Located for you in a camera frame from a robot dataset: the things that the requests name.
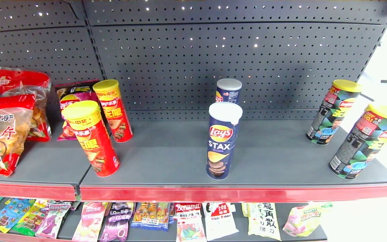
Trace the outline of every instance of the red shelf edge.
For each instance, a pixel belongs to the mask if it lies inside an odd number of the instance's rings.
[[[83,202],[319,202],[387,197],[387,185],[329,188],[80,187]]]

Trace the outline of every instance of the chip bag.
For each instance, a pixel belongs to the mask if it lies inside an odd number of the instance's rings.
[[[31,126],[35,96],[0,97],[0,174],[11,175]]]
[[[52,137],[46,116],[50,88],[50,77],[45,73],[0,67],[0,94],[2,96],[35,95],[36,104],[27,140],[47,142]]]

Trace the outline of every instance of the cylindrical container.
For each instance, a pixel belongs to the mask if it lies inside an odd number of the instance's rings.
[[[353,81],[333,81],[307,132],[307,138],[315,144],[328,144],[361,93],[361,88],[361,85]]]
[[[387,106],[369,104],[329,163],[341,178],[355,177],[387,143]]]
[[[119,168],[119,160],[110,142],[98,103],[79,101],[70,104],[61,113],[74,130],[96,174],[100,177],[113,175]]]
[[[207,174],[216,180],[225,179],[229,174],[238,121],[243,110],[235,103],[213,103],[209,107],[210,129],[207,152]]]
[[[238,104],[241,85],[241,81],[236,79],[220,79],[217,83],[216,102],[230,102]]]
[[[120,96],[119,82],[117,80],[100,81],[93,86],[93,90],[98,96],[115,141],[123,143],[130,140],[132,130]]]

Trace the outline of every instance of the store shelf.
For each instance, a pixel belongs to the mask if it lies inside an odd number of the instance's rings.
[[[346,133],[327,146],[305,136],[311,121],[241,121],[230,175],[205,171],[207,121],[137,121],[134,138],[114,144],[121,167],[99,178],[89,170],[84,201],[307,202],[387,197],[387,169],[373,161],[355,180],[335,176],[328,162]],[[82,151],[68,160],[81,159]]]
[[[4,207],[4,201],[6,199],[3,199],[2,202],[0,202],[0,210]],[[277,211],[277,220],[278,225],[281,230],[281,239],[284,242],[325,242],[327,241],[327,236],[322,230],[321,227],[318,227],[310,236],[306,238],[298,238],[298,237],[292,237],[286,234],[282,231],[282,228],[284,224],[286,223],[286,220],[289,215],[289,211],[291,208],[295,206],[301,206],[302,204],[276,204],[276,211]],[[274,239],[270,238],[264,238],[261,236],[248,236],[247,230],[248,230],[248,220],[246,217],[243,217],[243,213],[241,212],[241,205],[236,204],[236,212],[233,213],[235,225],[238,228],[239,232],[232,234],[230,236],[226,236],[221,239],[217,239],[214,241],[219,242],[236,242],[236,241],[244,241],[244,242],[268,242],[268,241],[276,241]],[[63,226],[60,230],[60,233],[58,235],[58,239],[52,240],[52,239],[42,239],[37,237],[27,237],[27,236],[21,236],[13,232],[9,232],[8,234],[3,234],[0,232],[0,241],[5,242],[38,242],[38,241],[70,241],[72,236],[74,235],[74,231],[77,227],[78,222],[80,221],[81,216],[81,209],[69,213],[67,216],[65,222],[63,223]],[[143,229],[137,229],[137,228],[129,228],[128,233],[128,240],[127,242],[173,242],[175,241],[177,234],[177,229],[175,224],[169,225],[169,231],[153,231],[153,230],[143,230]]]
[[[0,196],[75,200],[74,186],[90,163],[77,141],[57,141],[60,124],[52,131],[53,138],[47,143],[26,142],[15,172],[0,176]]]

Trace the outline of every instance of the plastic packaging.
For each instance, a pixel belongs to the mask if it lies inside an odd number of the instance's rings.
[[[37,100],[27,140],[47,142],[52,138],[46,115],[50,88],[50,77],[45,73],[0,67],[0,94],[2,96],[34,94]]]
[[[330,202],[292,208],[283,231],[290,236],[307,237],[319,226],[321,218],[331,208]]]
[[[23,152],[31,126],[32,94],[0,97],[0,175],[11,175]]]

